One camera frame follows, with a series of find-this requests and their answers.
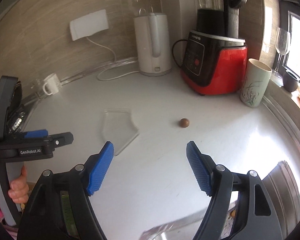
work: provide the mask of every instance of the finger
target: finger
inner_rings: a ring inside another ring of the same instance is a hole
[[[10,186],[13,190],[21,190],[25,187],[26,184],[27,184],[27,177],[21,174],[19,178],[11,182]]]
[[[22,197],[15,198],[15,199],[12,199],[12,200],[16,204],[22,204],[22,203],[27,203],[28,199],[29,199],[28,195],[24,195]]]
[[[9,197],[12,198],[12,199],[15,199],[15,198],[19,198],[19,197],[22,197],[24,195],[27,195],[28,194],[28,191],[29,191],[29,186],[26,185],[23,189],[21,190],[12,190],[10,189],[8,191],[8,194],[9,194]]]
[[[27,174],[28,174],[28,172],[27,172],[26,166],[23,165],[22,169],[21,169],[21,175],[27,177]]]

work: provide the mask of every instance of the black blender jar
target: black blender jar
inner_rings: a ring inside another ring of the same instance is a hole
[[[238,38],[239,8],[247,0],[198,0],[196,31]]]

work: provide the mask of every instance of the white electric kettle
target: white electric kettle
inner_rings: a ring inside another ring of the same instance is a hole
[[[140,72],[162,76],[171,71],[171,50],[167,16],[150,13],[134,19]]]

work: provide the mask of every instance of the power cord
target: power cord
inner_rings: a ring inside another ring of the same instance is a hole
[[[90,40],[89,37],[86,37],[86,38],[87,38],[88,41],[92,42],[92,43],[95,44],[95,45],[98,45],[98,46],[103,47],[103,48],[105,48],[105,49],[109,49],[109,51],[111,51],[112,54],[114,55],[114,62],[117,61],[117,55],[115,54],[115,52],[114,52],[112,49],[110,49],[110,48],[108,48],[108,47],[106,47],[106,46],[103,46],[103,45],[101,45],[101,44],[98,44],[98,43],[96,43],[96,42]]]
[[[95,44],[95,45],[97,45],[97,46],[100,46],[100,47],[103,47],[103,48],[108,49],[109,51],[111,51],[112,54],[114,55],[114,63],[117,62],[117,55],[115,54],[115,52],[114,52],[112,49],[110,49],[110,48],[108,48],[108,47],[106,47],[106,46],[103,46],[103,45],[101,45],[101,44],[98,44],[98,43],[96,43],[96,42],[90,40],[88,37],[86,37],[86,38],[87,38],[88,41],[92,42],[93,44]],[[140,71],[131,71],[131,72],[129,72],[129,73],[125,73],[125,74],[123,74],[123,75],[120,75],[120,76],[117,76],[117,77],[114,77],[114,78],[109,78],[109,79],[102,79],[102,78],[100,78],[100,75],[101,75],[102,73],[106,72],[106,71],[109,70],[109,69],[116,68],[116,67],[119,67],[119,66],[109,67],[109,68],[104,69],[103,71],[101,71],[101,72],[97,75],[97,79],[100,80],[100,81],[110,81],[110,80],[115,80],[115,79],[118,79],[118,78],[121,78],[121,77],[130,75],[130,74],[133,74],[133,73],[139,73],[139,72],[140,72]]]
[[[180,41],[188,41],[188,40],[181,39],[181,40],[176,41],[176,42],[172,45],[172,49],[171,49],[173,60],[174,60],[174,62],[177,64],[177,66],[178,66],[179,68],[181,68],[181,66],[178,64],[176,58],[174,57],[174,47],[175,47]]]

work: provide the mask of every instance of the ceramic cup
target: ceramic cup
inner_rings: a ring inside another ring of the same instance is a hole
[[[42,87],[42,90],[48,96],[55,95],[56,93],[59,92],[60,89],[61,89],[61,82],[57,74],[53,73],[44,79],[44,85]]]
[[[271,73],[272,69],[266,64],[253,58],[249,59],[240,91],[241,101],[250,107],[259,106],[268,86]]]
[[[292,93],[297,90],[300,83],[300,78],[292,74],[289,70],[286,70],[285,74],[283,75],[282,81],[284,89]]]

